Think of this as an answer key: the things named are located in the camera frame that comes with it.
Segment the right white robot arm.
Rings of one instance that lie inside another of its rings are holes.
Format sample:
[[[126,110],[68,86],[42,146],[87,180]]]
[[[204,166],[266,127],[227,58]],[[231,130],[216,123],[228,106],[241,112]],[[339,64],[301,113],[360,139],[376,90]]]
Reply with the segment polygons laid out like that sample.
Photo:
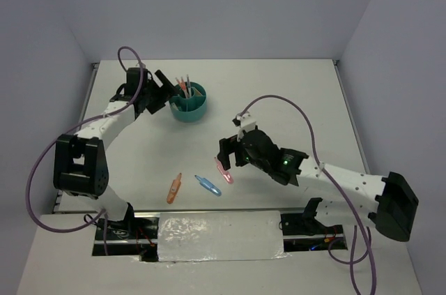
[[[219,148],[224,170],[231,168],[234,155],[236,166],[252,165],[283,186],[327,194],[310,197],[305,205],[302,219],[308,232],[361,221],[394,241],[410,239],[419,199],[399,173],[370,175],[317,162],[304,152],[278,147],[258,128],[221,139]]]

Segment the red slim pen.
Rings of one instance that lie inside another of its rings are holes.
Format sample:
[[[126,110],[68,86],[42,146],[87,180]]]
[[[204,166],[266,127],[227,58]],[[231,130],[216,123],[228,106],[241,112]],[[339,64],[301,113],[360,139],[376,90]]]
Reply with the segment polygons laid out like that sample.
[[[185,92],[184,92],[184,87],[183,87],[183,83],[176,77],[175,78],[176,79],[176,81],[177,81],[177,84],[179,85],[179,87],[180,87],[180,90],[185,94]]]

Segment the orange slim pen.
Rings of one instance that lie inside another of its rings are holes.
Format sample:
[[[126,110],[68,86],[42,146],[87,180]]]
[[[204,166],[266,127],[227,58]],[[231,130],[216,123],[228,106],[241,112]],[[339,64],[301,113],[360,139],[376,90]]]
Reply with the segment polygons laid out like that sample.
[[[184,82],[184,79],[183,79],[182,77],[180,78],[180,87],[181,87],[181,89],[183,90],[183,93],[185,94],[185,97],[186,97],[186,98],[189,98],[189,93],[188,93],[186,84],[185,84],[185,82]]]

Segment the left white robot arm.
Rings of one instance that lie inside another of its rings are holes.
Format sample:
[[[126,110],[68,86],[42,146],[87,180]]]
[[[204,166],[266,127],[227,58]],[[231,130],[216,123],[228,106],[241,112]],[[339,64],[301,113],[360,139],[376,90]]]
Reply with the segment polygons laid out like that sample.
[[[178,89],[161,70],[129,68],[108,106],[75,134],[60,135],[55,144],[53,184],[72,197],[81,197],[96,211],[106,212],[100,225],[122,239],[138,228],[132,205],[109,186],[106,150],[144,112],[162,109]]]

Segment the pink highlighter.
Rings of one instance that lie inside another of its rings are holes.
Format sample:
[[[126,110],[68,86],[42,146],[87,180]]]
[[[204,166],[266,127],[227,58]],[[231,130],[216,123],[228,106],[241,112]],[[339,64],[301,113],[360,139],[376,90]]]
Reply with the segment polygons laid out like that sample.
[[[232,175],[229,173],[229,171],[225,170],[223,168],[222,163],[216,158],[214,157],[214,161],[216,163],[216,167],[219,171],[219,173],[222,175],[222,177],[224,178],[224,180],[228,183],[228,184],[233,184],[234,180]]]

